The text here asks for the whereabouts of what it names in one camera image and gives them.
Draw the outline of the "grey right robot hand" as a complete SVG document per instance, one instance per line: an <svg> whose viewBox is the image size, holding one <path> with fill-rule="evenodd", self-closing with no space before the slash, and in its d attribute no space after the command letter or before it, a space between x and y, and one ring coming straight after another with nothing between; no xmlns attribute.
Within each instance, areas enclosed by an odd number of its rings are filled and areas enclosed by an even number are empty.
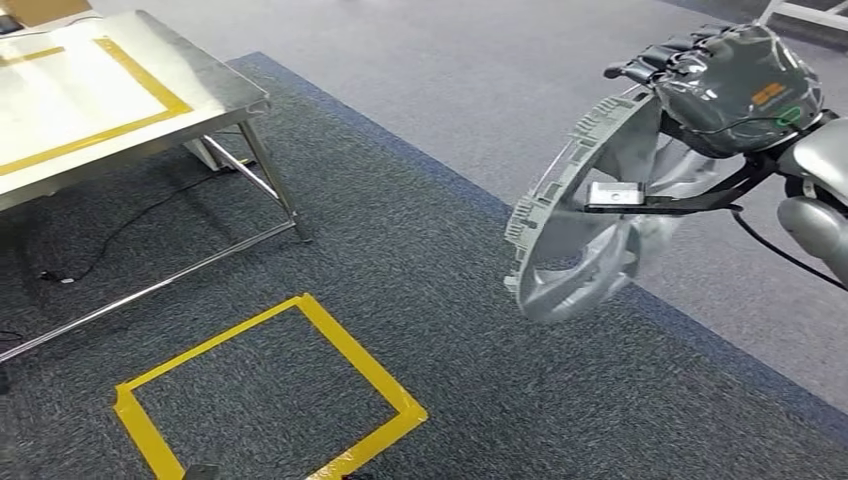
<svg viewBox="0 0 848 480"><path fill-rule="evenodd" d="M661 132L711 158L769 149L824 112L818 75L758 23L704 25L603 74L648 88L660 103Z"/></svg>

